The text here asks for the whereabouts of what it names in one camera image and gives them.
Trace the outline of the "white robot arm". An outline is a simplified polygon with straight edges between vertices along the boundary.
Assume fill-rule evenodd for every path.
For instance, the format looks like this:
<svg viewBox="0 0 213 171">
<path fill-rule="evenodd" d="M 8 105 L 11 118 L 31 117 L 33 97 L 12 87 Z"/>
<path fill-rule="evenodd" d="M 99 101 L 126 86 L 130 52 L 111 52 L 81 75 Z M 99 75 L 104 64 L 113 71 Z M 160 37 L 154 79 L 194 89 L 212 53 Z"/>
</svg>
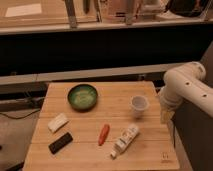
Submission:
<svg viewBox="0 0 213 171">
<path fill-rule="evenodd" d="M 200 62 L 188 62 L 167 70 L 159 92 L 161 106 L 175 110 L 187 99 L 213 118 L 213 88 L 203 83 L 205 76 L 205 67 Z"/>
</svg>

